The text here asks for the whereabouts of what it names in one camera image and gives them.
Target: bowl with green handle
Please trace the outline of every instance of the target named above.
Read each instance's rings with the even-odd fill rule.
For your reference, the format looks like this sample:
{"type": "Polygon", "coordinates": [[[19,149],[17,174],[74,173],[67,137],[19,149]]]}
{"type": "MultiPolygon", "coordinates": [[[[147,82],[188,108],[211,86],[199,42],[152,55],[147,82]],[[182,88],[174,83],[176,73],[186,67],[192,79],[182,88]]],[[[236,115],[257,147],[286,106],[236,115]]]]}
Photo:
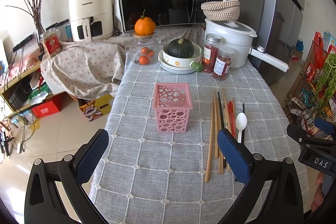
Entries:
{"type": "Polygon", "coordinates": [[[178,58],[171,56],[167,53],[169,43],[163,46],[163,58],[167,62],[168,65],[171,65],[176,68],[194,68],[196,72],[203,71],[203,65],[200,64],[202,59],[202,49],[197,44],[193,43],[194,46],[194,54],[191,58],[178,58]]]}

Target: teal package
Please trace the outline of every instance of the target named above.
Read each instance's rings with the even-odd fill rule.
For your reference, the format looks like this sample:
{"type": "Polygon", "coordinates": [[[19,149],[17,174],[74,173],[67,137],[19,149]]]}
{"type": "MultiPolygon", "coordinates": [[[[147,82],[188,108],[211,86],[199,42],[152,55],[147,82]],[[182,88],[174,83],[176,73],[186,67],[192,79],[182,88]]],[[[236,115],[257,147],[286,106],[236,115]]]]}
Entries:
{"type": "Polygon", "coordinates": [[[68,39],[72,38],[71,25],[65,27],[65,32],[67,33],[68,39]]]}

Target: pink plastic basket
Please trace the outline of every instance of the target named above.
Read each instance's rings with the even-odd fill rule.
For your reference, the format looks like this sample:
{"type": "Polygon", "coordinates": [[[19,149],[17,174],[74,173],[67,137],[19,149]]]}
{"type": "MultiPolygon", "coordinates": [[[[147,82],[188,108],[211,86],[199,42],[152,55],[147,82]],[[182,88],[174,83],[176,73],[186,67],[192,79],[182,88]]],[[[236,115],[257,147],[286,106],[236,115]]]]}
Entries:
{"type": "Polygon", "coordinates": [[[185,132],[193,109],[189,84],[155,84],[152,108],[159,132],[185,132]]]}

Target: vase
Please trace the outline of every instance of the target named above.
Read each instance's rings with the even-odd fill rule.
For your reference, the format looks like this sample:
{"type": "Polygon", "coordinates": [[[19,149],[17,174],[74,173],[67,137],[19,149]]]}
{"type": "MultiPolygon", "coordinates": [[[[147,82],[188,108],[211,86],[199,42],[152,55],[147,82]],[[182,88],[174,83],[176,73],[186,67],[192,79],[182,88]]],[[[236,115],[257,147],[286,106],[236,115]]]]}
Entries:
{"type": "Polygon", "coordinates": [[[41,43],[41,34],[45,32],[45,30],[42,27],[41,21],[37,20],[34,22],[36,27],[36,36],[37,36],[37,45],[39,46],[40,52],[44,54],[44,47],[41,43]]]}

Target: human hand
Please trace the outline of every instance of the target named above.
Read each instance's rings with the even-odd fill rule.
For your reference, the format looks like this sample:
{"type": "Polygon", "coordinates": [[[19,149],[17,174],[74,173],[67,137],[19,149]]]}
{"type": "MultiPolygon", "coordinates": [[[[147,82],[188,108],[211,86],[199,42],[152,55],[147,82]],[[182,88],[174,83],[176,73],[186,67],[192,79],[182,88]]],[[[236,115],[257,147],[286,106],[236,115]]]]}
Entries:
{"type": "Polygon", "coordinates": [[[324,197],[323,197],[321,189],[322,189],[322,183],[324,180],[324,175],[325,175],[324,173],[319,172],[319,174],[316,177],[315,184],[318,185],[318,187],[316,189],[313,202],[310,205],[310,209],[312,212],[315,211],[318,208],[318,206],[320,206],[323,202],[324,197]]]}

